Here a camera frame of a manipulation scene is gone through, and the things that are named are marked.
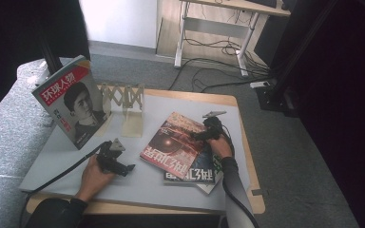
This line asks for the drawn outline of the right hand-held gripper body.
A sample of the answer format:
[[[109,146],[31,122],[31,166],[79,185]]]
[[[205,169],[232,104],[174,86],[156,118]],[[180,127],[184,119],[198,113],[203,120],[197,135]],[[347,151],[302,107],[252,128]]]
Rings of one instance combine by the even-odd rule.
[[[217,140],[220,137],[220,134],[223,133],[222,123],[218,118],[218,116],[222,114],[225,114],[225,111],[210,111],[203,115],[203,124],[207,127],[210,138],[213,138],[214,140]]]

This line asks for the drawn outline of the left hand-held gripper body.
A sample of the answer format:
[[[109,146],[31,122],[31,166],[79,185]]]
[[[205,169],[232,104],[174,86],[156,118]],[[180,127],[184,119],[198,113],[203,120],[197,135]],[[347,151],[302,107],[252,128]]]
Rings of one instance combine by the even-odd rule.
[[[97,162],[104,172],[118,172],[125,170],[125,166],[117,161],[118,157],[125,151],[125,148],[118,139],[113,142],[104,142],[100,146],[100,152],[97,155]]]

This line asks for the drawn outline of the dark blue cover magazine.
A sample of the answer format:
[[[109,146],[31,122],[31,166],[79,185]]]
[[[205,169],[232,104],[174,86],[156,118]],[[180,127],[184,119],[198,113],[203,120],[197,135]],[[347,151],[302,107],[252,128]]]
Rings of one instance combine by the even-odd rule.
[[[163,182],[167,184],[210,184],[215,182],[213,152],[206,145],[188,169],[185,177],[180,179],[171,173],[163,174]]]

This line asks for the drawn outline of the red cover magazine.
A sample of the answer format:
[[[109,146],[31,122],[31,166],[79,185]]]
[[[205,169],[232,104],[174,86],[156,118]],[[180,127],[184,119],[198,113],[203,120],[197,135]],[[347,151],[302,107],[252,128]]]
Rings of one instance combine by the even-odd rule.
[[[206,129],[202,123],[172,112],[164,121],[140,157],[162,170],[183,179],[203,149],[203,143],[191,137]]]

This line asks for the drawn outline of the beige expandable book rack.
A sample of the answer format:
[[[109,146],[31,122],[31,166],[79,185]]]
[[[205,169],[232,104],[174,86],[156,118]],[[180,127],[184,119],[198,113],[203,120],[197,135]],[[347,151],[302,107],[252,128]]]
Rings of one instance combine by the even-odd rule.
[[[121,135],[140,138],[144,129],[144,84],[136,86],[109,85],[102,83],[103,110],[108,118],[115,114],[112,105],[118,106],[122,116]]]

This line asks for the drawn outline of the white green-lettered magazine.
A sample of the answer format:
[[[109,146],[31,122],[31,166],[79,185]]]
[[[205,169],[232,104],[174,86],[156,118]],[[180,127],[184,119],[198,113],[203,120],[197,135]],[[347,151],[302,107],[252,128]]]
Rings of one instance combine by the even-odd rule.
[[[223,176],[221,168],[221,159],[217,155],[213,156],[213,165],[214,165],[215,182],[209,184],[198,184],[198,187],[206,194],[210,194],[213,191],[213,189]]]

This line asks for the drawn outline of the portrait cover magazine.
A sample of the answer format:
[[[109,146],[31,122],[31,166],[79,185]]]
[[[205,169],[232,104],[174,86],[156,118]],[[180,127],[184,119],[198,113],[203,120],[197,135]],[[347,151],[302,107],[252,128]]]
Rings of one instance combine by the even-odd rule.
[[[79,55],[37,86],[32,95],[81,149],[108,119],[90,61]]]

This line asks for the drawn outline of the person's right hand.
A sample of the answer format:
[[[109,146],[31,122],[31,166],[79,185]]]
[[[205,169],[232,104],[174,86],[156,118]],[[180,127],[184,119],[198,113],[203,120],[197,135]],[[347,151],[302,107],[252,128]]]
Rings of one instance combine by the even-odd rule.
[[[224,159],[233,156],[232,149],[223,136],[220,136],[217,140],[210,139],[207,142],[211,146],[212,152],[219,158]]]

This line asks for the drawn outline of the person's left hand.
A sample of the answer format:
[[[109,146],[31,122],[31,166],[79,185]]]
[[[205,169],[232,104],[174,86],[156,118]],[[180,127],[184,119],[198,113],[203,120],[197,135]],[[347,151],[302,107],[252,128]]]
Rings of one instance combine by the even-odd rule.
[[[115,178],[113,173],[104,173],[97,162],[97,156],[91,156],[82,175],[81,185],[75,198],[89,202]]]

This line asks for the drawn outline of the grey table board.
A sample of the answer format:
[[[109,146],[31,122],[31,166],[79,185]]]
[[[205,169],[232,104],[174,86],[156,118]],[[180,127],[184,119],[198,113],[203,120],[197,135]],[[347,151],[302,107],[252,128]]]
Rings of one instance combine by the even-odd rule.
[[[167,97],[153,91],[144,95],[144,132],[140,138],[121,135],[122,115],[117,110],[115,117],[100,137],[93,137],[83,147],[76,149],[60,128],[55,128],[34,164],[24,177],[19,189],[32,191],[59,175],[100,143],[118,138],[126,148],[120,162],[133,163],[135,168],[125,177],[116,178],[97,196],[99,200],[114,201],[128,205],[148,205],[162,208],[189,209],[194,211],[225,210],[224,191],[217,184],[210,194],[196,186],[165,185],[163,171],[140,158],[140,153],[155,132],[172,112],[200,122],[210,111],[221,111],[221,122],[230,131],[236,149],[240,177],[245,188],[251,185],[247,170],[246,149],[242,142],[240,112],[237,100],[232,96],[171,91]]]

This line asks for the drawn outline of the white-legged wooden desk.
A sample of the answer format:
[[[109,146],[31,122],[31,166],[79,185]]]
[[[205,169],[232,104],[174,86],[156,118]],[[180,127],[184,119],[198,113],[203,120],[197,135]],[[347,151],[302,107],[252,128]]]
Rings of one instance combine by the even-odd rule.
[[[247,50],[249,41],[255,30],[255,26],[259,17],[263,15],[289,17],[291,12],[288,9],[283,9],[282,0],[277,0],[277,5],[267,7],[262,4],[250,2],[247,0],[181,0],[182,1],[182,16],[180,19],[180,37],[177,43],[175,54],[174,67],[182,66],[183,57],[183,36],[187,30],[198,31],[202,33],[222,35],[228,37],[242,38],[243,43],[240,50],[235,52],[239,64],[240,73],[243,78],[249,77],[249,71],[246,68],[244,53]],[[248,26],[229,24],[224,22],[210,21],[206,19],[188,17],[188,4],[202,4],[206,6],[218,7],[230,10],[245,10],[253,12],[253,18]]]

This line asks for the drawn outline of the black metal frame stand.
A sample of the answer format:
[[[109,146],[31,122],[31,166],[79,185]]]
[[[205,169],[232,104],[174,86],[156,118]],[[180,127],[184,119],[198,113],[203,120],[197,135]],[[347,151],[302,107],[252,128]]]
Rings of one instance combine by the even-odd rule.
[[[285,97],[289,85],[289,72],[296,60],[302,27],[301,8],[303,0],[282,0],[282,10],[289,17],[269,16],[255,47],[255,52],[269,67],[272,85],[257,88],[259,106],[262,110],[290,112],[291,100]]]

